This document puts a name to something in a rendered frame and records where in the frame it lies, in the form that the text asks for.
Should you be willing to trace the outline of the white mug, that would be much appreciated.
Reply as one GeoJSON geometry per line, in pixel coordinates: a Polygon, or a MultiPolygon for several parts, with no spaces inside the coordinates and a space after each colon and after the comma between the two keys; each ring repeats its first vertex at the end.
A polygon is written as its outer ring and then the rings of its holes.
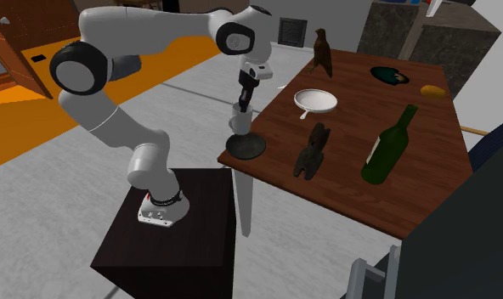
{"type": "Polygon", "coordinates": [[[229,118],[229,128],[233,134],[246,135],[250,132],[252,112],[253,108],[250,104],[246,107],[246,111],[242,112],[240,104],[238,102],[233,103],[232,115],[229,118]]]}

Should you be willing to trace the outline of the dark round plate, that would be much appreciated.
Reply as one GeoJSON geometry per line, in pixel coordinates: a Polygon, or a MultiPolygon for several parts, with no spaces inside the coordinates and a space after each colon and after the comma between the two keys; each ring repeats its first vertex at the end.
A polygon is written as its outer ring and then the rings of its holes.
{"type": "Polygon", "coordinates": [[[235,159],[247,161],[259,157],[266,150],[266,142],[256,133],[233,134],[226,141],[225,147],[235,159]]]}

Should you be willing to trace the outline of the brown bird figure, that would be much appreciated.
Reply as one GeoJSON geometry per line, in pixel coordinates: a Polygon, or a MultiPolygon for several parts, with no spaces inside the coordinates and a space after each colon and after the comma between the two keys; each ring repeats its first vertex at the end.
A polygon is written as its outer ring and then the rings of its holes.
{"type": "Polygon", "coordinates": [[[317,37],[314,42],[313,65],[305,71],[311,73],[316,67],[322,65],[328,77],[332,77],[331,48],[326,40],[326,31],[323,28],[319,28],[315,33],[317,37]]]}

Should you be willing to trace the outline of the dark brown animal figure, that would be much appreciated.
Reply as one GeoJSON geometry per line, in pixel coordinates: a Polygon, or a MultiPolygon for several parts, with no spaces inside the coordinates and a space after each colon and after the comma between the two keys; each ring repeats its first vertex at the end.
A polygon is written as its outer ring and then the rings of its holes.
{"type": "Polygon", "coordinates": [[[292,172],[294,177],[297,178],[301,172],[304,172],[303,178],[305,180],[311,180],[314,177],[325,157],[323,149],[328,141],[330,132],[331,130],[325,128],[322,122],[315,124],[309,136],[307,147],[302,149],[297,157],[297,162],[292,172]]]}

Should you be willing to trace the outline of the dark green flat object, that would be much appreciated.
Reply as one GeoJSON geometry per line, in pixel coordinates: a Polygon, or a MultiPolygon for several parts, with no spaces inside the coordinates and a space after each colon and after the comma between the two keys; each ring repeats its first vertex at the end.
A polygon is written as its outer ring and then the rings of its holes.
{"type": "Polygon", "coordinates": [[[371,75],[389,85],[397,86],[399,84],[407,84],[410,79],[401,73],[399,70],[391,67],[376,66],[370,69],[371,75]]]}

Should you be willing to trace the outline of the green glass bottle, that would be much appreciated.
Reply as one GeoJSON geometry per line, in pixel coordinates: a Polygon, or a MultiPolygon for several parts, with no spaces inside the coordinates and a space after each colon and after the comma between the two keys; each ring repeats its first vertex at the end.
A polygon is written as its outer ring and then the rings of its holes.
{"type": "Polygon", "coordinates": [[[386,180],[408,146],[407,128],[417,110],[417,105],[408,104],[397,123],[380,133],[360,172],[367,183],[381,184],[386,180]]]}

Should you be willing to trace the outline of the brown wooden table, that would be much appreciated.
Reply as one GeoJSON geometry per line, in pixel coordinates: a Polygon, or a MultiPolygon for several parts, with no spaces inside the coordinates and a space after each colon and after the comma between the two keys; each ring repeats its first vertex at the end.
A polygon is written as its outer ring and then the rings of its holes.
{"type": "Polygon", "coordinates": [[[262,136],[266,150],[257,158],[240,161],[223,152],[218,161],[232,169],[312,201],[334,212],[389,234],[406,237],[472,174],[466,145],[452,98],[433,99],[421,88],[447,87],[439,65],[335,50],[333,76],[322,68],[311,73],[305,65],[257,115],[251,125],[262,136]],[[374,78],[370,69],[391,67],[410,82],[397,86],[374,78]],[[308,88],[337,98],[334,110],[317,114],[294,102],[308,88]],[[408,127],[409,144],[384,183],[373,185],[361,177],[368,154],[385,129],[394,125],[408,104],[418,110],[408,127]],[[311,180],[292,172],[316,123],[331,130],[325,157],[311,180]]]}

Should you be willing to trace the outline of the yellow lemon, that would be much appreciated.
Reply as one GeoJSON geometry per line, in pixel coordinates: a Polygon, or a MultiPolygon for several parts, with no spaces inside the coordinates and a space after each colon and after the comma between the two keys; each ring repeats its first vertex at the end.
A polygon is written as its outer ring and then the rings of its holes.
{"type": "Polygon", "coordinates": [[[425,85],[420,90],[421,95],[430,98],[444,98],[446,96],[446,91],[440,87],[433,85],[425,85]]]}

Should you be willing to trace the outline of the dark robot stand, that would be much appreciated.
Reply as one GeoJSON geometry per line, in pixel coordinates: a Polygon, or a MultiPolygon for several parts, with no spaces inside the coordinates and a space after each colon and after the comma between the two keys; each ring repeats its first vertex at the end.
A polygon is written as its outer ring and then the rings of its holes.
{"type": "Polygon", "coordinates": [[[91,267],[133,299],[232,299],[235,200],[228,168],[177,168],[189,200],[170,228],[141,223],[145,191],[130,188],[91,267]]]}

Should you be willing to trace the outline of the dark stone counter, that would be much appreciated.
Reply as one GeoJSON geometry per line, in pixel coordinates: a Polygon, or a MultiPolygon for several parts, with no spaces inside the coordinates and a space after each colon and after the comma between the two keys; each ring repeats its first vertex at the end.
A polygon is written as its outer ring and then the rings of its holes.
{"type": "Polygon", "coordinates": [[[373,0],[357,51],[441,65],[454,98],[501,35],[471,1],[444,0],[428,17],[427,0],[373,0]]]}

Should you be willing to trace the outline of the orange rug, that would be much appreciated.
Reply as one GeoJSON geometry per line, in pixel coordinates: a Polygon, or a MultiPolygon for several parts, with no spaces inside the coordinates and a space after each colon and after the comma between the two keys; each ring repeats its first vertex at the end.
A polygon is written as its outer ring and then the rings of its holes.
{"type": "MultiPolygon", "coordinates": [[[[32,69],[54,98],[47,99],[23,87],[0,92],[0,166],[76,126],[59,106],[56,99],[59,87],[48,68],[52,55],[69,42],[64,40],[22,52],[26,59],[38,54],[46,56],[32,69]]],[[[181,37],[161,54],[143,55],[140,72],[107,84],[105,92],[115,104],[121,104],[218,54],[220,51],[209,37],[181,37]]]]}

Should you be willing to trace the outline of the orange wooden cabinet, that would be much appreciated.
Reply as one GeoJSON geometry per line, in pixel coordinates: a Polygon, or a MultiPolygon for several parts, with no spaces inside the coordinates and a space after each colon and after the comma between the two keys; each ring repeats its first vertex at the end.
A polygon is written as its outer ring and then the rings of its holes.
{"type": "MultiPolygon", "coordinates": [[[[0,19],[0,25],[8,25],[6,18],[0,19]]],[[[12,80],[19,86],[25,87],[48,99],[52,98],[51,93],[42,84],[39,77],[31,69],[21,52],[15,51],[9,44],[6,37],[0,31],[0,64],[11,76],[12,80]]]]}

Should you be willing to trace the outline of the dark grey cabinet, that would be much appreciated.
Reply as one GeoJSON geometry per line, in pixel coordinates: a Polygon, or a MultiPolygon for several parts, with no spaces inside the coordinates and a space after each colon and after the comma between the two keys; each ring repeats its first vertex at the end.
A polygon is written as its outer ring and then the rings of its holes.
{"type": "Polygon", "coordinates": [[[404,238],[396,299],[503,299],[503,147],[404,238]]]}

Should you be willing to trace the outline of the dark wall vent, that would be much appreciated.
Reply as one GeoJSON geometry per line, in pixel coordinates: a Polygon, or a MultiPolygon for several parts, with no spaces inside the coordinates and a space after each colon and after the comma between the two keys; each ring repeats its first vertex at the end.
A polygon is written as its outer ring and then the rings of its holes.
{"type": "Polygon", "coordinates": [[[307,30],[307,21],[280,18],[278,44],[302,48],[307,30]]]}

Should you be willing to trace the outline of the grey metal frame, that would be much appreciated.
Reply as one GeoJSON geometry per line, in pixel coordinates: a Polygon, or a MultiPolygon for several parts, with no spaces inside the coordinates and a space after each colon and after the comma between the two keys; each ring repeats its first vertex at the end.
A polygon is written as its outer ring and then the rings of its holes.
{"type": "Polygon", "coordinates": [[[378,299],[395,299],[401,246],[391,245],[387,254],[387,269],[380,270],[367,264],[362,258],[356,259],[351,267],[348,287],[344,299],[364,299],[366,280],[375,283],[384,282],[383,294],[378,299]]]}

